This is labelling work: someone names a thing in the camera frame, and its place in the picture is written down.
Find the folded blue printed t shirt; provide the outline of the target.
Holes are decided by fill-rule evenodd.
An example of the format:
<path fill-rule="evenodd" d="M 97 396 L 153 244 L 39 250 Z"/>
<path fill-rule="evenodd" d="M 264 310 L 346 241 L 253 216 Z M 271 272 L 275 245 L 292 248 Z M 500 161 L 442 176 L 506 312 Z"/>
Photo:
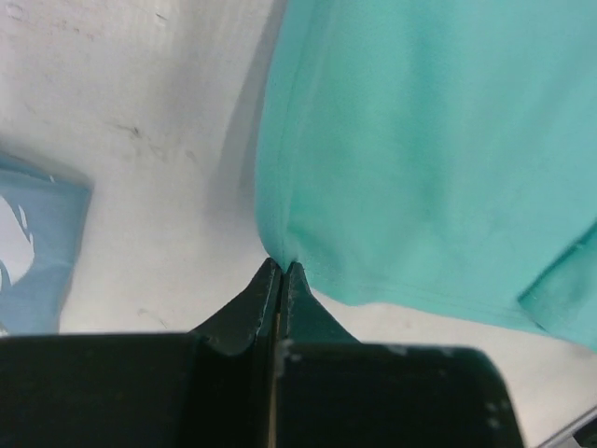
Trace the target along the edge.
<path fill-rule="evenodd" d="M 1 334 L 59 329 L 90 189 L 1 156 Z"/>

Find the teal t shirt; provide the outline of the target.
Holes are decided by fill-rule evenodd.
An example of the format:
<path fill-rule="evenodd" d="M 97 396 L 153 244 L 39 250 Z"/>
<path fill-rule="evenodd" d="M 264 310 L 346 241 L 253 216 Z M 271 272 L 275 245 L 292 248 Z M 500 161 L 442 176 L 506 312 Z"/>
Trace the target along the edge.
<path fill-rule="evenodd" d="M 290 1 L 258 232 L 348 305 L 596 345 L 596 5 Z"/>

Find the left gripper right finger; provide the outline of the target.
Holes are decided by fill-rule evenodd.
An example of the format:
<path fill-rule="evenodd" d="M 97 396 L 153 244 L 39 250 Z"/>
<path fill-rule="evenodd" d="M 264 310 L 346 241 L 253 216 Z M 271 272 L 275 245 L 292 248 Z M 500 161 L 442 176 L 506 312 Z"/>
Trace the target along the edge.
<path fill-rule="evenodd" d="M 507 386 L 466 346 L 361 343 L 285 274 L 275 357 L 279 447 L 520 447 Z"/>

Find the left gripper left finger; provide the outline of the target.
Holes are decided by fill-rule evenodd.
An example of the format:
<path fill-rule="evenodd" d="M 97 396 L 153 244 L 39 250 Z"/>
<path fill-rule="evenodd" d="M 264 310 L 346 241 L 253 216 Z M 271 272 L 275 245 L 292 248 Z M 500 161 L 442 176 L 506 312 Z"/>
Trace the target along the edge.
<path fill-rule="evenodd" d="M 282 284 L 266 260 L 195 329 L 7 337 L 5 447 L 263 447 Z"/>

